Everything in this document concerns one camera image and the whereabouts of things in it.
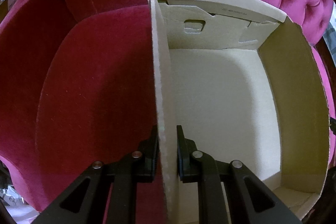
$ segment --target pink velvet armchair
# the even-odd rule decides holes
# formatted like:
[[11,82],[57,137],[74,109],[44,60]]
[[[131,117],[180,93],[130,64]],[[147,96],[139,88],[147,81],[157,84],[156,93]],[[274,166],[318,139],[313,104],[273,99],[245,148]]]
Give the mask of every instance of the pink velvet armchair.
[[[333,0],[263,1],[301,25],[312,46],[333,7]],[[37,210],[93,161],[119,160],[149,136],[156,111],[147,0],[17,0],[0,24],[0,45],[0,159]],[[138,189],[156,212],[139,223],[164,223],[160,177],[155,183]]]

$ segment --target cardboard box wall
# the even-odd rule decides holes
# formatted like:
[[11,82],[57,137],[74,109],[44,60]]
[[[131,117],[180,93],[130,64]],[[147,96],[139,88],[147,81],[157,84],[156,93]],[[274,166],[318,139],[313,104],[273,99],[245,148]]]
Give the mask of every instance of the cardboard box wall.
[[198,221],[177,177],[176,125],[215,160],[241,160],[299,217],[322,191],[329,115],[300,26],[261,0],[150,0],[169,223]]

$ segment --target red velvet seat cushion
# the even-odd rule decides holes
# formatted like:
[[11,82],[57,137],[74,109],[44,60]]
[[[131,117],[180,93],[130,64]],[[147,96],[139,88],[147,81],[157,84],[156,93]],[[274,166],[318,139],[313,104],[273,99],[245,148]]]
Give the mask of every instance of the red velvet seat cushion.
[[95,160],[137,149],[156,124],[147,5],[89,17],[59,47],[39,102],[36,145],[55,198]]

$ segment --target cardboard flap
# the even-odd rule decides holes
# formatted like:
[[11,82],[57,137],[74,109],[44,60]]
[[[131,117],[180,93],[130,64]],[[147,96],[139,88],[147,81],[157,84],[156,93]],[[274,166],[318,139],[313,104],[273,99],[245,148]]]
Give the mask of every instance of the cardboard flap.
[[169,48],[255,50],[279,26],[275,22],[251,22],[210,15],[196,6],[160,3],[167,28]]
[[194,5],[208,13],[227,15],[255,22],[284,22],[286,13],[261,0],[168,0],[170,5]]
[[177,135],[171,64],[166,27],[157,0],[150,0],[154,60],[157,128],[169,223],[177,222],[179,180],[177,177]]
[[285,20],[258,50],[273,91],[282,140],[282,185],[320,193],[329,157],[329,112],[301,27]]

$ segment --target white cardboard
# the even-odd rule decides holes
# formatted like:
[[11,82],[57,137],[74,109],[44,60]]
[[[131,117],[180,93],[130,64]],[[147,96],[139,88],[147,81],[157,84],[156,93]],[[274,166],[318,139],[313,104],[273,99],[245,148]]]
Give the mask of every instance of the white cardboard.
[[[169,222],[198,220],[197,186],[181,184],[176,176],[177,124],[182,125],[186,138],[194,140],[199,150],[215,160],[244,162],[302,218],[320,195],[329,153],[328,109],[302,32],[293,28],[284,12],[260,0],[150,2],[157,119]],[[238,12],[238,8],[244,9],[244,14],[224,15],[222,8],[228,5]],[[299,34],[292,39],[291,32]],[[279,38],[282,36],[287,43],[283,46]],[[291,47],[288,43],[295,45],[294,52],[299,50],[304,55],[302,65],[295,59],[288,60],[288,68],[273,65],[272,60],[277,58],[286,62],[291,51],[287,50]],[[297,68],[293,70],[292,64],[298,64]],[[286,82],[281,93],[281,79],[276,79],[277,75],[283,74],[283,80],[289,81],[296,71],[302,72],[298,81],[309,79],[315,91],[303,90],[306,94],[297,96],[299,100],[306,99],[305,109],[294,106],[300,114],[292,116],[304,117],[305,111],[314,116],[316,107],[319,112],[311,121],[314,130],[310,129],[310,122],[299,121],[299,126],[306,127],[300,131],[286,114],[286,109],[292,107],[291,100],[279,101],[286,97],[285,93],[295,96],[300,85],[293,85],[291,90],[290,82]],[[317,159],[305,152],[314,147],[314,142]],[[297,151],[292,153],[295,158],[291,160],[293,148]],[[305,160],[312,162],[311,170]]]

